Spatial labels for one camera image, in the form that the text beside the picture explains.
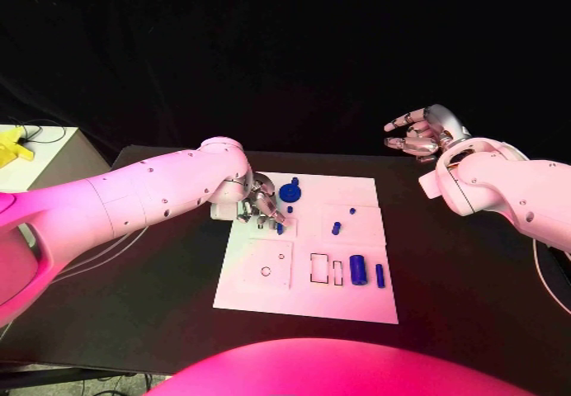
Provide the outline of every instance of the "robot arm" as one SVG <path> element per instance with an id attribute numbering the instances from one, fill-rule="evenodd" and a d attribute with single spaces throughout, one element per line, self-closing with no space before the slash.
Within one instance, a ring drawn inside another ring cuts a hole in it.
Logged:
<path id="1" fill-rule="evenodd" d="M 554 161 L 530 161 L 507 143 L 474 138 L 455 114 L 435 105 L 399 117 L 386 131 L 412 124 L 407 138 L 389 138 L 387 146 L 436 160 L 420 178 L 429 198 L 443 196 L 459 215 L 500 212 L 527 236 L 571 251 L 571 167 Z"/>
<path id="2" fill-rule="evenodd" d="M 253 173 L 241 144 L 213 138 L 198 150 L 149 158 L 61 186 L 0 194 L 0 327 L 25 311 L 74 258 L 102 243 L 171 219 L 207 201 L 234 206 L 256 196 L 277 222 L 275 187 Z M 40 257 L 19 234 L 28 224 Z"/>

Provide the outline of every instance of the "black table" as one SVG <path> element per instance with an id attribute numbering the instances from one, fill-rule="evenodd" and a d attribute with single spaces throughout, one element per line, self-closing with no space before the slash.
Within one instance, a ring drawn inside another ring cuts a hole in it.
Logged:
<path id="1" fill-rule="evenodd" d="M 115 167 L 171 151 L 132 146 Z M 204 205 L 48 289 L 6 333 L 0 360 L 172 374 L 250 343 L 331 337 L 438 356 L 538 394 L 569 394 L 571 318 L 541 284 L 533 240 L 505 219 L 463 218 L 429 200 L 419 176 L 430 167 L 412 158 L 249 159 L 260 171 L 376 177 L 400 325 L 214 309 L 231 223 L 211 220 Z"/>

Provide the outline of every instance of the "small blue piece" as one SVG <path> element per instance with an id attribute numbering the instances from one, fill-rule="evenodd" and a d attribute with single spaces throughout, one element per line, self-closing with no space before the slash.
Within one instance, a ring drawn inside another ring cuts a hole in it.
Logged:
<path id="1" fill-rule="evenodd" d="M 331 230 L 334 235 L 339 235 L 339 230 L 341 229 L 342 229 L 342 224 L 337 221 L 335 224 L 334 224 L 334 229 Z"/>
<path id="2" fill-rule="evenodd" d="M 292 179 L 292 183 L 280 187 L 280 199 L 289 204 L 295 203 L 302 198 L 302 189 L 299 187 L 301 181 L 298 177 Z"/>
<path id="3" fill-rule="evenodd" d="M 367 285 L 365 259 L 361 254 L 350 257 L 351 283 L 357 286 Z"/>
<path id="4" fill-rule="evenodd" d="M 378 287 L 384 288 L 384 266 L 376 265 L 376 272 L 378 273 Z"/>

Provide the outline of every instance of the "black curtain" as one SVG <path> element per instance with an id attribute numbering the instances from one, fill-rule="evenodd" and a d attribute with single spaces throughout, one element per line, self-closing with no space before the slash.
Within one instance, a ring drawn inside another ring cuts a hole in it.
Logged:
<path id="1" fill-rule="evenodd" d="M 433 103 L 478 136 L 569 161 L 569 23 L 536 3 L 4 3 L 0 122 L 129 144 L 396 155 L 383 126 Z"/>

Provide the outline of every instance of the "robotic hand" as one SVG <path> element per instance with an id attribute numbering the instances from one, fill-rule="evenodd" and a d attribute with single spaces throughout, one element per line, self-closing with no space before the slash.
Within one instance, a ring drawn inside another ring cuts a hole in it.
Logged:
<path id="1" fill-rule="evenodd" d="M 420 178 L 429 198 L 443 196 L 459 215 L 479 210 L 501 213 L 527 236 L 571 252 L 571 167 L 547 160 L 530 161 L 510 144 L 474 138 L 455 114 L 433 105 L 399 117 L 387 132 L 410 125 L 406 138 L 386 145 L 438 161 Z"/>
<path id="2" fill-rule="evenodd" d="M 254 173 L 241 144 L 213 138 L 198 150 L 149 158 L 117 171 L 19 194 L 0 193 L 0 327 L 28 309 L 74 258 L 102 243 L 205 202 L 215 219 L 259 215 L 285 223 L 272 180 Z M 217 216 L 226 208 L 226 216 Z M 38 241 L 35 257 L 18 226 Z"/>

